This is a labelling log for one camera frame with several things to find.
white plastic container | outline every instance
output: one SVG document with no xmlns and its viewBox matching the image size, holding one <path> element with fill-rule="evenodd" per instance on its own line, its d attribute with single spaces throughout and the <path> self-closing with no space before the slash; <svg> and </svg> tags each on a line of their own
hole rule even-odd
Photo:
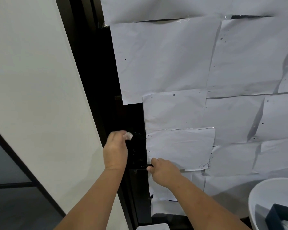
<svg viewBox="0 0 288 230">
<path fill-rule="evenodd" d="M 153 224 L 138 227 L 137 230 L 169 230 L 169 225 L 167 224 Z"/>
<path fill-rule="evenodd" d="M 248 198 L 253 230 L 268 230 L 265 218 L 273 204 L 288 206 L 288 178 L 272 178 L 258 183 Z"/>
</svg>

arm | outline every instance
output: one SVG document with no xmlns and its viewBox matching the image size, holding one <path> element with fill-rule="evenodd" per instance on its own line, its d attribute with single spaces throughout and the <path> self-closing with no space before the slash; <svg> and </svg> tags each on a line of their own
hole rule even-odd
<svg viewBox="0 0 288 230">
<path fill-rule="evenodd" d="M 127 163 L 125 133 L 110 133 L 103 150 L 105 170 L 54 230 L 106 229 Z"/>
<path fill-rule="evenodd" d="M 188 216 L 194 230 L 250 230 L 237 216 L 181 175 L 169 160 L 153 158 L 147 170 L 153 180 L 168 188 Z"/>
</svg>

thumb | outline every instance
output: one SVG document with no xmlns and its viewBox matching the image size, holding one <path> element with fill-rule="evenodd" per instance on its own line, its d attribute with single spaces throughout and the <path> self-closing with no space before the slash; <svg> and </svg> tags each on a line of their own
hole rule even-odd
<svg viewBox="0 0 288 230">
<path fill-rule="evenodd" d="M 149 171 L 152 175 L 155 173 L 155 168 L 153 166 L 147 166 L 146 170 Z"/>
</svg>

forearm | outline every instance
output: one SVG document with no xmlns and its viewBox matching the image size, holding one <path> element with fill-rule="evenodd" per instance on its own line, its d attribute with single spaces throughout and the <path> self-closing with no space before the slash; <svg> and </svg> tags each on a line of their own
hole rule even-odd
<svg viewBox="0 0 288 230">
<path fill-rule="evenodd" d="M 105 169 L 54 230 L 104 230 L 124 171 Z"/>
<path fill-rule="evenodd" d="M 237 216 L 219 205 L 187 178 L 169 188 L 188 216 L 194 230 L 249 230 Z"/>
</svg>

tissue box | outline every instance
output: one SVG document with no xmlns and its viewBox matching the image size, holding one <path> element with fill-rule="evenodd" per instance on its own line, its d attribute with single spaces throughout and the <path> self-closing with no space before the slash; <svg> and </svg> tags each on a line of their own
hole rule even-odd
<svg viewBox="0 0 288 230">
<path fill-rule="evenodd" d="M 269 214 L 266 216 L 266 224 L 269 230 L 284 230 L 282 220 L 288 220 L 288 207 L 273 204 Z"/>
</svg>

